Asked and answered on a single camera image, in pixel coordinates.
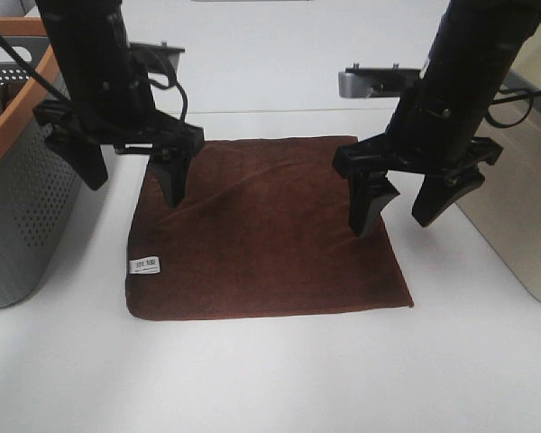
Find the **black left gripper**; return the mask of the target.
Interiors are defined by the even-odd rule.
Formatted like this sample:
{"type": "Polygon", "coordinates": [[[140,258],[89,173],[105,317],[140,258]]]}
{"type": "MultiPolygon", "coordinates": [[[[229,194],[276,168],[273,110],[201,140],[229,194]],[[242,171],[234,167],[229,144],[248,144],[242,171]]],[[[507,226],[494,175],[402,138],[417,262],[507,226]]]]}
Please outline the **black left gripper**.
{"type": "Polygon", "coordinates": [[[128,90],[142,95],[124,98],[110,88],[97,102],[72,100],[35,69],[32,78],[50,94],[34,107],[39,125],[51,127],[46,147],[64,160],[92,190],[108,180],[101,147],[111,145],[120,155],[150,156],[148,168],[159,182],[165,203],[177,207],[186,196],[187,176],[193,157],[205,145],[204,131],[187,122],[188,95],[174,67],[143,67],[128,90]],[[179,117],[156,108],[151,88],[175,88],[182,99],[179,117]]]}

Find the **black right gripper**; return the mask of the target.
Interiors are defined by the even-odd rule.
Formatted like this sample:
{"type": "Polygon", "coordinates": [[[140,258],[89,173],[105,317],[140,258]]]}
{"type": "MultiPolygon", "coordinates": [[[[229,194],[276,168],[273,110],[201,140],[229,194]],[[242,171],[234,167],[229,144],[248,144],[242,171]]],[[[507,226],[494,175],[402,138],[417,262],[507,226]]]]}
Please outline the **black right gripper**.
{"type": "Polygon", "coordinates": [[[383,133],[336,150],[333,168],[342,178],[351,177],[349,226],[357,237],[370,233],[381,211],[399,195],[387,170],[427,175],[412,207],[423,227],[483,184],[476,165],[494,164],[502,147],[475,133],[499,90],[499,84],[413,83],[401,89],[383,133]]]}

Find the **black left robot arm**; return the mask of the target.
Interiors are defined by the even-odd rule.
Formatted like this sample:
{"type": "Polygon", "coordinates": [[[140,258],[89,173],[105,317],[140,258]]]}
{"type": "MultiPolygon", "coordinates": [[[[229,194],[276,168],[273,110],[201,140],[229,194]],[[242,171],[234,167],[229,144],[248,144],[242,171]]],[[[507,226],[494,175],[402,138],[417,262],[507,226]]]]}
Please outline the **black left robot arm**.
{"type": "Polygon", "coordinates": [[[188,124],[180,48],[131,43],[118,1],[40,1],[38,9],[69,99],[33,110],[52,127],[46,146],[92,189],[108,179],[102,146],[149,158],[170,207],[184,197],[204,131],[188,124]]]}

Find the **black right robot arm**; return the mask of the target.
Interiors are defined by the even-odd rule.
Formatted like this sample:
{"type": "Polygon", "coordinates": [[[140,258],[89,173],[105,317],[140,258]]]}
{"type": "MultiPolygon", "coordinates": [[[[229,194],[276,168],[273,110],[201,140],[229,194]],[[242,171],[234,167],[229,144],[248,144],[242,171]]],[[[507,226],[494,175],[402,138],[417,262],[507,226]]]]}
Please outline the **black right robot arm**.
{"type": "Polygon", "coordinates": [[[345,97],[395,97],[382,134],[339,147],[334,170],[349,186],[349,224],[365,236],[398,192],[389,171],[424,176],[413,217],[430,225],[479,188],[479,164],[498,144],[477,135],[521,45],[541,23],[541,1],[453,1],[441,18],[422,69],[351,67],[339,75],[345,97]]]}

